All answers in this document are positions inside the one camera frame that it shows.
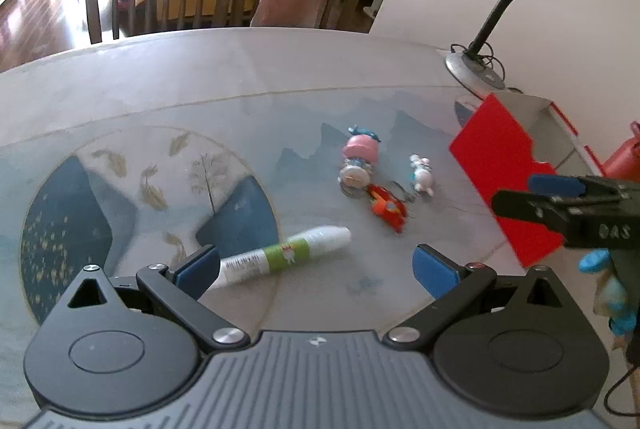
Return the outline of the blue gloved hand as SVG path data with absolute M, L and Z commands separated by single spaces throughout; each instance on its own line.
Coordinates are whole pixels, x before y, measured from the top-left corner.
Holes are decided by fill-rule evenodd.
M 613 267 L 608 249 L 596 249 L 578 262 L 578 270 L 597 278 L 593 297 L 593 313 L 608 318 L 608 328 L 616 337 L 628 336 L 637 324 L 637 307 L 632 305 L 630 291 Z

